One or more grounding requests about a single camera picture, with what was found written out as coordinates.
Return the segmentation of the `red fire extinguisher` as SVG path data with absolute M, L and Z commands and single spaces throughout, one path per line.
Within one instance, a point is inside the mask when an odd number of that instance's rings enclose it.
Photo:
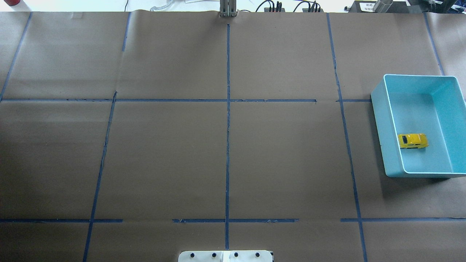
M 18 5 L 21 0 L 3 0 L 8 6 L 12 7 Z

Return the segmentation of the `aluminium frame post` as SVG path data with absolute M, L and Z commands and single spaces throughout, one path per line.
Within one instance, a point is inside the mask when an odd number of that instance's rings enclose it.
M 237 10 L 237 0 L 220 0 L 220 17 L 236 17 Z

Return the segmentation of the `black power strip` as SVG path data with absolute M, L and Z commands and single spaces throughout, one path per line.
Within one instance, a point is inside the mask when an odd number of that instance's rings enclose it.
M 324 10 L 316 0 L 262 0 L 255 13 L 323 13 Z

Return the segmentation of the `steel cylinder weight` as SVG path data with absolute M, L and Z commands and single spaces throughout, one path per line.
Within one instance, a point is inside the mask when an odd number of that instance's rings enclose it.
M 392 4 L 393 0 L 377 0 L 372 10 L 374 13 L 386 13 Z

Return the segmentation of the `yellow beetle toy car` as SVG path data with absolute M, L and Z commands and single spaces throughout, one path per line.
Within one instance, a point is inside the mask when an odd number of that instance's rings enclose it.
M 429 146 L 424 133 L 401 133 L 397 135 L 397 138 L 401 149 L 422 149 Z

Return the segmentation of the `light blue plastic bin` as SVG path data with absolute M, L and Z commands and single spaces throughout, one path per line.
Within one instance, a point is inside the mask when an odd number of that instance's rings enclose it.
M 466 108 L 456 77 L 386 74 L 371 101 L 388 177 L 465 176 Z M 401 149 L 401 133 L 424 133 L 429 146 Z

